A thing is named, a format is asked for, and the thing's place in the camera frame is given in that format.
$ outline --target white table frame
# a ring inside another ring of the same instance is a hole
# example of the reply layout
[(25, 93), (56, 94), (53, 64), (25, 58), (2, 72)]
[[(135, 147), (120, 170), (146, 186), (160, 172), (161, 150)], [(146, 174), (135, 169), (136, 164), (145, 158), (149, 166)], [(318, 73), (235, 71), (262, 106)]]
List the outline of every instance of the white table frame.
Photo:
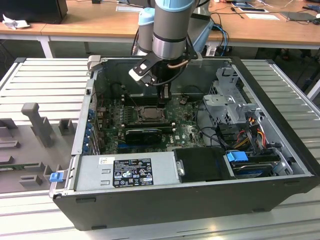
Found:
[[(0, 34), (0, 39), (6, 40), (30, 40), (39, 41), (46, 58), (55, 58), (55, 52), (51, 47), (53, 41), (83, 42), (86, 53), (90, 52), (89, 42), (96, 43), (132, 43), (131, 37), (105, 37), (105, 36), (58, 36), (58, 35), (26, 35), (26, 34)], [(207, 56), (212, 56), (220, 41), (207, 41)], [(228, 43), (231, 47), (251, 47), (251, 48), (278, 48), (278, 49), (310, 49), (318, 50), (319, 45), (310, 44), (289, 44), (289, 43), (264, 43), (264, 42), (232, 42)], [(310, 99), (314, 99), (320, 92), (320, 81), (313, 87), (308, 94)]]

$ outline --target paper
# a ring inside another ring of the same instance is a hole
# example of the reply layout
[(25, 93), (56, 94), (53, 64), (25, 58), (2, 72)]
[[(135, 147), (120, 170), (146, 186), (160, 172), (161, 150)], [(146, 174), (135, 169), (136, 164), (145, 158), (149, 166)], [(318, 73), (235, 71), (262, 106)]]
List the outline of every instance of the paper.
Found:
[(247, 17), (250, 19), (280, 20), (275, 15), (270, 15), (270, 14), (246, 13), (245, 15), (247, 15)]
[(115, 8), (117, 12), (129, 12), (129, 13), (140, 13), (142, 8), (136, 6), (127, 6), (123, 4), (118, 4)]
[(2, 23), (10, 29), (16, 30), (16, 29), (30, 27), (30, 25), (28, 25), (28, 23), (25, 20), (13, 20), (6, 17), (4, 14), (2, 16), (3, 16)]

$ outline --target blue plastic clip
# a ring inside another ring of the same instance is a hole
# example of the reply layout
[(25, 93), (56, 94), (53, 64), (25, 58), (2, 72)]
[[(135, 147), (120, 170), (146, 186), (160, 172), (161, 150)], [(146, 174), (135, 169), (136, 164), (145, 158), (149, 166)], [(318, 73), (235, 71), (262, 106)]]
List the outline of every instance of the blue plastic clip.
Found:
[(244, 151), (232, 151), (229, 152), (226, 157), (229, 162), (249, 161), (247, 154)]
[(63, 182), (64, 181), (63, 177), (64, 177), (64, 174), (62, 172), (53, 172), (50, 175), (49, 181), (51, 183)]

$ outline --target warning label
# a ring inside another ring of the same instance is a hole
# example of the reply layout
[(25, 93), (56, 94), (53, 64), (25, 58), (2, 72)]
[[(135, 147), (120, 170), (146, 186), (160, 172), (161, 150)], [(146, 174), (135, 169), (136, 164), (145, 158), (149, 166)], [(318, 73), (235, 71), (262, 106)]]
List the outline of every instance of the warning label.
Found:
[(153, 185), (151, 159), (115, 160), (112, 184), (115, 188)]

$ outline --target metal bracket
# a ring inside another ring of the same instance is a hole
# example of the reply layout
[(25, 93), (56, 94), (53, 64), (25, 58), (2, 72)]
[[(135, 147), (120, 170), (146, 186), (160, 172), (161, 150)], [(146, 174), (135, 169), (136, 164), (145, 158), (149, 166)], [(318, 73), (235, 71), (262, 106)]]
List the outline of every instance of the metal bracket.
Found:
[(93, 72), (101, 67), (102, 63), (101, 55), (91, 55), (88, 58), (87, 67), (88, 71)]

